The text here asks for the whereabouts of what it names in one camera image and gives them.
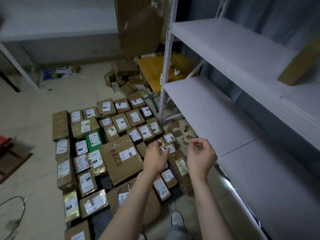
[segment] tiled floor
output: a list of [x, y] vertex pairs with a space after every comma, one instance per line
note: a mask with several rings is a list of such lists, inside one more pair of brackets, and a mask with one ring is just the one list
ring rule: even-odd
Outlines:
[[[34, 155], [20, 167], [6, 182], [0, 185], [0, 203], [13, 196], [26, 199], [26, 211], [16, 240], [63, 239], [66, 228], [62, 193], [56, 187], [56, 162], [54, 142], [52, 142], [52, 113], [61, 110], [76, 110], [94, 106], [96, 102], [123, 97], [114, 93], [104, 82], [104, 74], [110, 63], [83, 65], [78, 75], [42, 83], [42, 88], [34, 92], [20, 77], [12, 77], [22, 92], [15, 93], [0, 80], [0, 134], [14, 137], [24, 146], [20, 151], [31, 149]], [[155, 113], [150, 100], [147, 104]], [[177, 113], [174, 104], [169, 104], [164, 117]], [[180, 120], [180, 128], [186, 120]], [[196, 136], [192, 129], [186, 134]], [[187, 146], [178, 138], [180, 149], [186, 154]], [[212, 168], [208, 182], [219, 205], [237, 239], [266, 239], [249, 211], [245, 208], [230, 183]], [[17, 218], [22, 204], [17, 199], [0, 207], [0, 239], [8, 233], [8, 220]], [[163, 207], [161, 217], [146, 230], [149, 240], [163, 239], [170, 225], [171, 212], [179, 210], [185, 220], [187, 231], [194, 239], [201, 239], [194, 198], [183, 196], [169, 207]]]

